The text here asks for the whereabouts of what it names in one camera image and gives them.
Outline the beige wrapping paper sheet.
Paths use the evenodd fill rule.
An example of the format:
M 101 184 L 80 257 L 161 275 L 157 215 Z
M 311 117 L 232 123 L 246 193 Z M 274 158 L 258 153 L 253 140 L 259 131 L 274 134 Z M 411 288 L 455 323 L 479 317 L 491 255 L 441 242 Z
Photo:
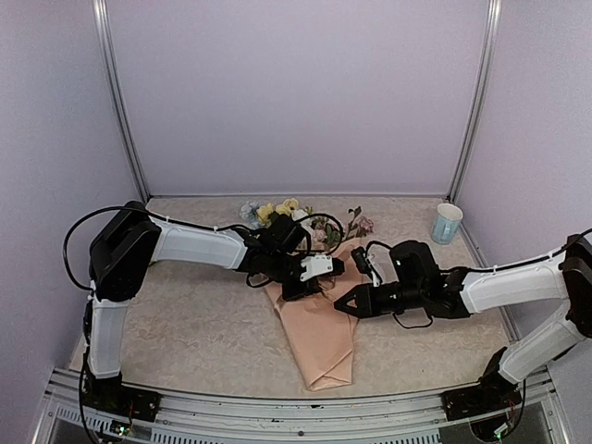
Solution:
M 335 310 L 334 301 L 363 282 L 351 257 L 352 250 L 361 245 L 362 241 L 355 238 L 339 246 L 334 257 L 344 263 L 344 273 L 320 277 L 321 290 L 313 295 L 285 302 L 280 285 L 272 283 L 265 288 L 309 391 L 352 383 L 353 335 L 358 319 Z

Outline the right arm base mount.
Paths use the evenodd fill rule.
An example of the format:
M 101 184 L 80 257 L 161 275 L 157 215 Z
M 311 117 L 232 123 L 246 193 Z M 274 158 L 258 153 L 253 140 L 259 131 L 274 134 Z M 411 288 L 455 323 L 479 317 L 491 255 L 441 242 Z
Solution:
M 501 388 L 474 385 L 447 390 L 441 397 L 448 421 L 496 412 L 522 402 L 522 395 L 516 386 Z

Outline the mauve bud fake flower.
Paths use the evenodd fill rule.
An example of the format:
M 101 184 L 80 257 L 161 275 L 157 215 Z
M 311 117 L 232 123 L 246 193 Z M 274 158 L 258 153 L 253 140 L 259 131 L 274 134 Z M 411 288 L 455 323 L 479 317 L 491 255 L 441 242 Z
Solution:
M 343 228 L 339 221 L 318 216 L 311 222 L 313 240 L 315 243 L 323 244 L 326 249 L 335 247 L 341 242 Z

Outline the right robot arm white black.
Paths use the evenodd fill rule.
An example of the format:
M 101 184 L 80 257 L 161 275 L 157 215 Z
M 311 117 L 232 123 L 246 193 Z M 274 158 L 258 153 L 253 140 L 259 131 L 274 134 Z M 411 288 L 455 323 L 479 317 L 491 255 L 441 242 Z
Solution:
M 490 268 L 441 269 L 429 246 L 407 240 L 388 250 L 397 279 L 360 284 L 335 301 L 359 319 L 422 309 L 429 318 L 464 319 L 490 309 L 558 300 L 557 311 L 513 345 L 498 351 L 473 391 L 475 405 L 495 409 L 510 388 L 591 336 L 589 232 L 567 238 L 558 250 Z

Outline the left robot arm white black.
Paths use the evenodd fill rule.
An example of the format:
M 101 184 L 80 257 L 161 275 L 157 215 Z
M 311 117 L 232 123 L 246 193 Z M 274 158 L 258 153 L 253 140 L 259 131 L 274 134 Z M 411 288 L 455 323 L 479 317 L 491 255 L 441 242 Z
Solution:
M 129 403 L 121 379 L 121 345 L 130 302 L 142 288 L 150 265 L 183 262 L 213 265 L 277 283 L 287 301 L 317 291 L 318 279 L 333 271 L 330 256 L 314 253 L 311 235 L 300 219 L 276 216 L 267 228 L 238 224 L 205 227 L 161 216 L 136 201 L 95 210 L 74 223 L 78 228 L 104 213 L 113 217 L 89 247 L 89 281 L 71 282 L 88 293 L 83 334 L 83 367 L 95 381 L 93 396 L 112 412 Z

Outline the yellow rose fake flower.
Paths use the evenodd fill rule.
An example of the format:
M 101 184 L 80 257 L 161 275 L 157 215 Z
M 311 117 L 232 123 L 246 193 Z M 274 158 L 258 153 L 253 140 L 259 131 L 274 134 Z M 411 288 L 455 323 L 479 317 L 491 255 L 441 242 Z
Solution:
M 295 198 L 289 198 L 283 203 L 267 203 L 259 206 L 255 210 L 255 216 L 261 227 L 268 227 L 272 223 L 272 215 L 292 216 L 299 208 L 299 201 Z

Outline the white rose fake flower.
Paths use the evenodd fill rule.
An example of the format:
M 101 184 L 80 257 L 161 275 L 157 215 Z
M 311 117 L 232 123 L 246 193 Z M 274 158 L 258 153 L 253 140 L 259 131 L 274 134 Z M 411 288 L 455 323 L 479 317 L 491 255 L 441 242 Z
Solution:
M 312 233 L 314 231 L 314 229 L 311 227 L 312 218 L 305 210 L 301 208 L 295 209 L 292 212 L 291 217 L 295 222 L 298 222 L 300 226 L 308 232 Z

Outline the pink fake flower stem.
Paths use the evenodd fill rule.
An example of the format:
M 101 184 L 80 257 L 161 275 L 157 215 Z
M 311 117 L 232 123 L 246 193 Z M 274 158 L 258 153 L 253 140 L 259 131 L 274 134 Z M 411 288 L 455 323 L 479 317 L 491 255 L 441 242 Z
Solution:
M 348 210 L 350 220 L 347 224 L 345 240 L 360 239 L 374 233 L 374 221 L 363 214 L 361 206 Z

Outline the blue hydrangea fake flower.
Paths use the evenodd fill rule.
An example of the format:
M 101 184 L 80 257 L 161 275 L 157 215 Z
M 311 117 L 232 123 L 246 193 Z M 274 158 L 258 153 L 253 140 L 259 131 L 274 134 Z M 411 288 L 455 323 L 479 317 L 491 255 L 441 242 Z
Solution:
M 243 204 L 239 211 L 240 218 L 248 223 L 257 223 L 258 222 L 258 215 L 257 210 L 259 209 L 260 204 L 256 201 L 249 201 Z

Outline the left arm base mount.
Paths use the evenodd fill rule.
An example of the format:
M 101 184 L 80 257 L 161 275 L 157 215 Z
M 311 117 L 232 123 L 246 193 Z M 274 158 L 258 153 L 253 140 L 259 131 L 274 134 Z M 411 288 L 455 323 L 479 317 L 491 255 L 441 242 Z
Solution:
M 128 386 L 104 388 L 101 393 L 89 388 L 82 391 L 82 404 L 85 407 L 150 423 L 155 421 L 161 399 L 158 392 Z

